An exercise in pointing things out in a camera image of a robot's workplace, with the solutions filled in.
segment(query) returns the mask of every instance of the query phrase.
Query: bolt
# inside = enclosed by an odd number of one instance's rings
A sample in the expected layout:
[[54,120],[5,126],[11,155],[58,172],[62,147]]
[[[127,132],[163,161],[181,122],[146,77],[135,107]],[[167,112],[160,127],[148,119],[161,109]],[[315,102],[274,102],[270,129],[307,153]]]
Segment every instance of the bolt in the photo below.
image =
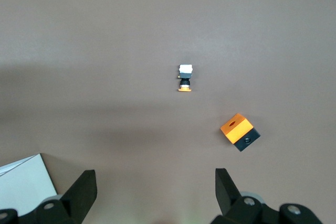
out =
[[54,207],[54,203],[48,203],[48,204],[45,204],[45,206],[43,207],[45,210],[47,209],[50,209],[50,208],[53,208]]
[[299,215],[299,214],[301,214],[300,209],[299,209],[298,207],[296,207],[296,206],[289,205],[289,206],[287,207],[287,209],[288,209],[288,211],[290,211],[292,214],[295,214],[295,215]]
[[2,212],[2,213],[0,214],[0,220],[6,219],[7,216],[8,216],[8,213],[6,213],[6,212]]
[[255,205],[254,200],[251,199],[251,198],[245,198],[245,199],[244,199],[244,202],[245,202],[245,204],[247,204],[247,205],[249,205],[249,206],[254,206],[254,205]]

